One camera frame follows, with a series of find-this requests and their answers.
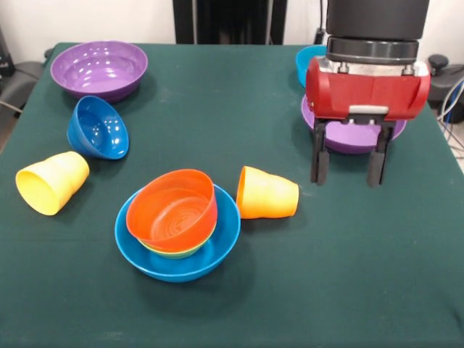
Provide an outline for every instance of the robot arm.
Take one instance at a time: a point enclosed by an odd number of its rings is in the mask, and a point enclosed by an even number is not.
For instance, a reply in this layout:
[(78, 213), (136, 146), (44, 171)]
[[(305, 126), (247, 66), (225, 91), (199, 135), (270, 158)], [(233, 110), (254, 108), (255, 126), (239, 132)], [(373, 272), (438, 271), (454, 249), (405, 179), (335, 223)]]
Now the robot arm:
[(368, 184), (381, 184), (398, 120), (412, 120), (428, 96), (430, 75), (416, 62), (429, 0), (328, 0), (325, 57), (307, 71), (306, 94), (315, 113), (311, 181), (326, 181), (326, 124), (377, 124)]

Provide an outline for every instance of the white wall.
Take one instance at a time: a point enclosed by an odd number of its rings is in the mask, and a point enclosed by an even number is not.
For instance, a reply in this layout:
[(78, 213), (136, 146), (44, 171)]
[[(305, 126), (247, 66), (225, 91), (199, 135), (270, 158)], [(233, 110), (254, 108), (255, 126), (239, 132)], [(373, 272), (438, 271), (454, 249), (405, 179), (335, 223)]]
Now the white wall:
[[(464, 0), (430, 0), (419, 45), (420, 59), (441, 53), (448, 56), (451, 62), (464, 63), (463, 14)], [(288, 0), (283, 38), (285, 44), (311, 44), (318, 26), (319, 0)]]
[[(431, 0), (421, 59), (439, 52), (464, 63), (463, 14), (464, 0)], [(0, 26), (15, 62), (42, 60), (60, 41), (175, 43), (171, 0), (0, 0)], [(285, 44), (311, 44), (317, 26), (319, 0), (288, 0)]]
[(0, 26), (15, 62), (60, 41), (175, 43), (171, 0), (0, 0)]

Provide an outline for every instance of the orange bowl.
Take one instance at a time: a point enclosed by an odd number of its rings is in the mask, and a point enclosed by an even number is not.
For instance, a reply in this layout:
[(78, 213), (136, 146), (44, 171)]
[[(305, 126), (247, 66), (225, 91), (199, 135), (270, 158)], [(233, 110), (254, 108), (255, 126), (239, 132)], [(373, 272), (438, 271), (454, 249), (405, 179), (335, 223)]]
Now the orange bowl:
[(161, 252), (183, 252), (208, 239), (218, 219), (214, 184), (194, 169), (175, 170), (146, 185), (129, 206), (130, 234)]
[(160, 250), (155, 249), (150, 244), (145, 243), (144, 241), (141, 241), (140, 239), (138, 241), (140, 242), (140, 244), (146, 247), (150, 252), (154, 252), (155, 254), (166, 257), (168, 259), (183, 259), (184, 257), (189, 257), (190, 255), (195, 254), (201, 247), (203, 247), (208, 241), (208, 239), (210, 239), (213, 232), (214, 232), (214, 229), (211, 231), (211, 234), (208, 236), (208, 238), (206, 238), (202, 243), (198, 244), (192, 249), (183, 250), (182, 252), (161, 252)]

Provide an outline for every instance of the purple bowl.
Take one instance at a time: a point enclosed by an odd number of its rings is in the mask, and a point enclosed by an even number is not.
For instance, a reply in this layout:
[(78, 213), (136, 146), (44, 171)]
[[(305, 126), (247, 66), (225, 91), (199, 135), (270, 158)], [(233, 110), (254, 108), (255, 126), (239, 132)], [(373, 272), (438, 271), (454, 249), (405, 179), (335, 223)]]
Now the purple bowl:
[(51, 76), (75, 98), (98, 96), (123, 100), (140, 83), (148, 58), (137, 46), (121, 41), (92, 41), (70, 47), (51, 64)]
[[(306, 96), (302, 100), (302, 114), (307, 125), (313, 130), (314, 113), (307, 104)], [(393, 139), (406, 128), (407, 121), (397, 121)], [(329, 122), (326, 129), (326, 146), (342, 154), (366, 154), (375, 149), (380, 133), (378, 125), (344, 125), (338, 121)]]

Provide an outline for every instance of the plastic cup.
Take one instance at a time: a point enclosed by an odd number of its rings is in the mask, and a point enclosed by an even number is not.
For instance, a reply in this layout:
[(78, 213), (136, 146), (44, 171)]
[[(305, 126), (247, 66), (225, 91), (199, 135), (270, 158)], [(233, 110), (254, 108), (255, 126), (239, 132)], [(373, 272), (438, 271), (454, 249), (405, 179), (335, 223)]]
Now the plastic cup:
[(237, 190), (242, 219), (286, 218), (297, 212), (298, 185), (253, 167), (243, 167)]
[(82, 186), (89, 173), (82, 156), (77, 152), (65, 152), (18, 171), (16, 187), (34, 210), (55, 215)]

